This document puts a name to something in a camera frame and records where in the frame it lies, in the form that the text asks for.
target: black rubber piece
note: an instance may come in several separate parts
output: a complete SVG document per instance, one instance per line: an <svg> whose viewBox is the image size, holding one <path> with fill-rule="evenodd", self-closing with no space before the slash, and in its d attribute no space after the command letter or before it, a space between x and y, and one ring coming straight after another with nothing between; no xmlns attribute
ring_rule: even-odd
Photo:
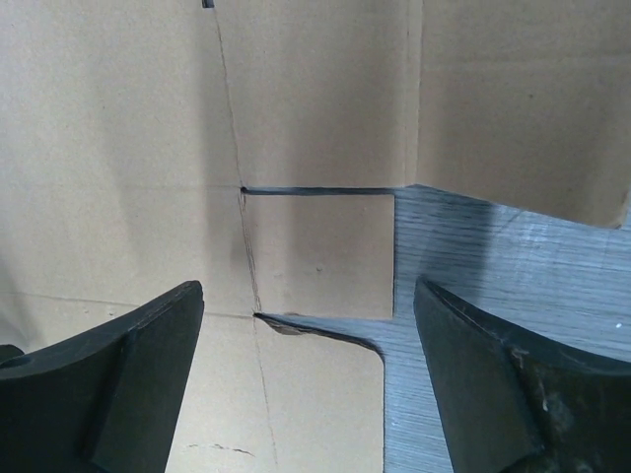
<svg viewBox="0 0 631 473"><path fill-rule="evenodd" d="M419 281L416 320L455 473L631 465L631 364L555 342Z"/></svg>
<svg viewBox="0 0 631 473"><path fill-rule="evenodd" d="M0 471L164 472L203 308L199 283L184 283L5 362Z"/></svg>

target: brown cardboard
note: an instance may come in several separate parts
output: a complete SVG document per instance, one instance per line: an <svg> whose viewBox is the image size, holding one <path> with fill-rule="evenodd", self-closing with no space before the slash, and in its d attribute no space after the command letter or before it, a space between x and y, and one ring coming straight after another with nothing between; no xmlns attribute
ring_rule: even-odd
<svg viewBox="0 0 631 473"><path fill-rule="evenodd" d="M215 4L246 186L403 182L407 0Z"/></svg>
<svg viewBox="0 0 631 473"><path fill-rule="evenodd" d="M33 351L133 308L0 293L0 335L10 326L22 338L7 341ZM19 319L5 318L12 313ZM314 334L282 335L252 317L207 314L167 472L381 473L383 431L377 353Z"/></svg>
<svg viewBox="0 0 631 473"><path fill-rule="evenodd" d="M631 5L424 3L416 181L616 227L631 184Z"/></svg>
<svg viewBox="0 0 631 473"><path fill-rule="evenodd" d="M392 318L392 195L246 195L264 313Z"/></svg>
<svg viewBox="0 0 631 473"><path fill-rule="evenodd" d="M619 226L629 5L220 0L243 181L422 183Z"/></svg>
<svg viewBox="0 0 631 473"><path fill-rule="evenodd" d="M256 319L279 473L384 471L384 363L359 345Z"/></svg>
<svg viewBox="0 0 631 473"><path fill-rule="evenodd" d="M0 186L0 292L143 304L198 279L206 310L255 309L237 188Z"/></svg>
<svg viewBox="0 0 631 473"><path fill-rule="evenodd" d="M20 0L0 18L16 182L240 184L215 16L195 0Z"/></svg>

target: textured gray surface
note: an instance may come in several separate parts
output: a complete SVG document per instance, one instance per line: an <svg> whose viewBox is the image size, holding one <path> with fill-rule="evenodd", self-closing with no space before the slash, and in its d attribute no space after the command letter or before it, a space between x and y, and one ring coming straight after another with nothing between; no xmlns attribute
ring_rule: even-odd
<svg viewBox="0 0 631 473"><path fill-rule="evenodd" d="M393 321L303 320L383 351L385 473L452 472L412 311L420 275L542 335L631 361L631 225L593 229L420 186L395 195Z"/></svg>

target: cardboard edge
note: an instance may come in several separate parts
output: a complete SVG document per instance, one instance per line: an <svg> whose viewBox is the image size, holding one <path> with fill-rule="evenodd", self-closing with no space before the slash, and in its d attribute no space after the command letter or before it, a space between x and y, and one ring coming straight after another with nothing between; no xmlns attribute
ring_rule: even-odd
<svg viewBox="0 0 631 473"><path fill-rule="evenodd" d="M407 7L407 61L405 92L405 159L402 186L417 180L420 139L421 61L424 0L409 0Z"/></svg>
<svg viewBox="0 0 631 473"><path fill-rule="evenodd" d="M339 342L351 343L353 345L358 345L362 348L370 350L374 352L382 361L384 366L386 365L386 355L384 351L375 343L359 338L353 337L350 335L344 335L341 333L332 332L329 330L323 330L319 328L309 327L307 325L301 324L300 322L288 321L288 320L280 320L273 315L267 315L264 313L255 313L254 319L261 320L265 322L272 330L287 336L300 336L300 335L317 335L320 337L330 338L331 340L337 340Z"/></svg>

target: torn cardboard edge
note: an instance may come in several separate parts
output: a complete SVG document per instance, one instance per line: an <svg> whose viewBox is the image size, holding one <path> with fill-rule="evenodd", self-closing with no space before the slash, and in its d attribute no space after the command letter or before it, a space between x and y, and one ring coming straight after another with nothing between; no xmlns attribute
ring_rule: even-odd
<svg viewBox="0 0 631 473"><path fill-rule="evenodd" d="M383 358L318 331L288 336L262 318L252 326L279 471L383 471Z"/></svg>
<svg viewBox="0 0 631 473"><path fill-rule="evenodd" d="M265 322L270 328L281 335L317 335L319 337L330 338L331 340L337 340L339 342L358 345L362 348L375 352L382 360L382 363L384 363L384 365L386 364L386 355L384 354L384 351L378 345L369 340L345 335L342 333L331 332L328 330L322 330L320 328L309 327L299 322L280 319L274 315L268 315L259 312L255 313L253 315L253 318Z"/></svg>

